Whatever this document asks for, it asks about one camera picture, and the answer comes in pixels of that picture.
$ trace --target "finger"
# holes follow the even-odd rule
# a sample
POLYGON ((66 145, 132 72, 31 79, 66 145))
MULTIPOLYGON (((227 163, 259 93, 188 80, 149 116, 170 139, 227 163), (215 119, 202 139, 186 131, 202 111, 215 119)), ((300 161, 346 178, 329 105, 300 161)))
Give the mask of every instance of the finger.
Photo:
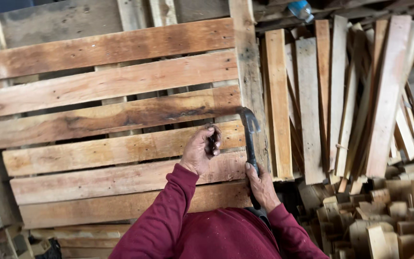
POLYGON ((247 175, 247 177, 250 179, 251 182, 259 181, 255 167, 253 167, 253 165, 250 164, 249 162, 245 163, 245 174, 247 175))

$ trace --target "lumber pile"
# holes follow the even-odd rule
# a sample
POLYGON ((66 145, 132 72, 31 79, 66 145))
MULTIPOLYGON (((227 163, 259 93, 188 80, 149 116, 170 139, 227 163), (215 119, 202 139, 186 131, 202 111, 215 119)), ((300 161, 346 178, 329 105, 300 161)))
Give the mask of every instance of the lumber pile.
POLYGON ((272 168, 304 175, 311 239, 331 258, 414 258, 414 21, 335 16, 260 46, 272 168))

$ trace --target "pallet slat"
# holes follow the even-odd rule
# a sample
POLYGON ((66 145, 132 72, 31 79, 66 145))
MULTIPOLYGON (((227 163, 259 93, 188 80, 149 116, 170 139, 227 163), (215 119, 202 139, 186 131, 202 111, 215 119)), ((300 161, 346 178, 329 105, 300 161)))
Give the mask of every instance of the pallet slat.
POLYGON ((0 121, 0 148, 235 114, 237 85, 0 121))
MULTIPOLYGON (((245 145, 241 121, 217 125, 222 130, 222 149, 245 145)), ((202 127, 6 150, 3 160, 9 176, 22 176, 172 157, 181 155, 188 139, 202 127)))
MULTIPOLYGON (((159 191, 152 191, 24 205, 20 206, 20 213, 26 229, 138 218, 153 203, 158 194, 159 191)), ((223 183, 197 187, 188 212, 203 212, 226 207, 243 208, 250 205, 245 183, 223 183)))
MULTIPOLYGON (((245 152, 224 153, 210 161, 197 184, 243 179, 245 152)), ((17 204, 55 202, 164 189, 166 174, 180 160, 16 178, 10 181, 17 204)))
POLYGON ((163 60, 0 89, 0 116, 237 78, 234 51, 163 60))
POLYGON ((235 46, 231 18, 153 27, 0 51, 0 79, 235 46))

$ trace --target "stack of wooden planks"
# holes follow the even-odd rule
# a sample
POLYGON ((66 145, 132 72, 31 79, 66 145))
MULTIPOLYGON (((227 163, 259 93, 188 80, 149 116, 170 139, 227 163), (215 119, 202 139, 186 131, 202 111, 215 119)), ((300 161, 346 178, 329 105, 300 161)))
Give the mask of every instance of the stack of wooden planks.
MULTIPOLYGON (((234 18, 15 48, 0 24, 0 149, 24 227, 138 218, 205 119, 222 130, 224 152, 197 182, 189 211, 249 206, 244 127, 234 115, 247 106, 264 120, 252 94, 258 55, 237 58, 258 54, 249 5, 233 1, 234 18), (94 71, 52 76, 78 68, 94 71), (146 93, 158 94, 139 97, 146 93)), ((264 130, 255 144, 268 167, 264 130)))
POLYGON ((367 31, 341 16, 330 23, 316 20, 315 37, 305 26, 267 31, 262 74, 272 169, 342 193, 414 159, 414 21, 393 16, 367 31))

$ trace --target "wood grain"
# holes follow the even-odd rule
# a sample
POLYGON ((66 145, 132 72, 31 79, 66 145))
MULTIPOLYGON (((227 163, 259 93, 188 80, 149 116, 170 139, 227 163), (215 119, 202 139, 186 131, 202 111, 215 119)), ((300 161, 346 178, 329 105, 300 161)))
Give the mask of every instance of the wood grain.
POLYGON ((96 71, 0 89, 0 116, 237 77, 234 51, 96 71))
POLYGON ((293 179, 284 29, 266 32, 266 50, 277 177, 293 179))
POLYGON ((319 113, 321 144, 324 164, 329 164, 328 150, 328 108, 330 97, 330 25, 328 20, 316 20, 314 23, 317 40, 317 72, 319 75, 319 113))
MULTIPOLYGON (((123 220, 140 217, 158 194, 159 191, 152 191, 24 205, 20 206, 20 212, 26 229, 123 220)), ((246 184, 243 182, 207 185, 196 187, 188 212, 210 211, 221 207, 243 208, 250 204, 246 184)))
POLYGON ((330 170, 335 169, 335 160, 339 144, 339 133, 341 119, 343 116, 343 102, 345 89, 345 64, 346 64, 346 41, 348 19, 335 15, 333 22, 332 40, 332 68, 330 83, 330 128, 329 128, 329 148, 330 148, 330 170))
MULTIPOLYGON (((208 173, 203 174, 197 184, 243 179, 246 160, 244 151, 221 154, 210 161, 208 173)), ((130 194, 164 189, 166 175, 179 162, 169 160, 16 178, 10 183, 19 205, 130 194)))
POLYGON ((237 85, 0 121, 0 148, 235 114, 237 85))
POLYGON ((0 79, 234 45, 231 18, 54 41, 0 51, 0 79))
POLYGON ((296 41, 303 154, 306 184, 325 179, 319 127, 316 39, 296 41))
MULTIPOLYGON (((222 131, 222 149, 245 145, 241 121, 217 125, 222 131)), ((202 127, 6 150, 3 151, 3 161, 9 176, 22 176, 178 156, 183 153, 188 139, 202 127)))
POLYGON ((386 171, 399 95, 403 87, 401 82, 410 24, 410 16, 393 16, 390 21, 366 160, 368 177, 383 177, 386 171))

